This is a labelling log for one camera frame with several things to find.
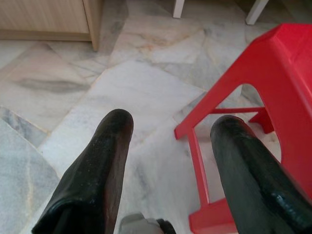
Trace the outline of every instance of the white table leg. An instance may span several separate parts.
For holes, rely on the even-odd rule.
[[[268,3],[269,0],[256,0],[253,4],[252,9],[250,10],[247,18],[246,23],[253,25],[258,17],[260,16],[262,10],[264,9],[265,5]]]
[[[181,18],[184,0],[175,0],[174,18]]]

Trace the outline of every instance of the white chair leg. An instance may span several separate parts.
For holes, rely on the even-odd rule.
[[[174,18],[181,18],[184,0],[175,0]]]
[[[258,17],[260,16],[261,12],[263,11],[265,5],[268,3],[269,0],[256,0],[253,4],[252,9],[250,10],[247,18],[246,23],[253,25]]]

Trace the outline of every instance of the marble floor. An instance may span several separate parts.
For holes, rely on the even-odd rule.
[[[88,42],[0,40],[0,233],[30,234],[67,167],[112,109],[135,122],[115,233],[126,214],[172,222],[191,233],[199,208],[186,139],[173,129],[248,44],[282,22],[312,22],[305,3],[270,0],[254,26],[252,0],[106,0],[100,48]],[[223,107],[259,106],[249,86]],[[238,115],[244,120],[252,114]],[[211,201],[224,197],[209,138],[219,115],[196,127]],[[252,129],[280,159],[275,133]]]

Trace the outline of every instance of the red plastic stool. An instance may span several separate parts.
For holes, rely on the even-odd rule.
[[[215,109],[237,86],[250,84],[265,107]],[[312,25],[282,24],[254,40],[200,103],[176,127],[187,135],[200,210],[189,217],[195,234],[237,232],[227,201],[209,202],[207,180],[194,127],[208,114],[258,112],[250,122],[276,131],[282,165],[312,198]]]

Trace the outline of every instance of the wooden cabinet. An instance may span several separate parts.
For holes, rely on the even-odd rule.
[[[92,41],[98,49],[102,0],[0,0],[0,39]]]

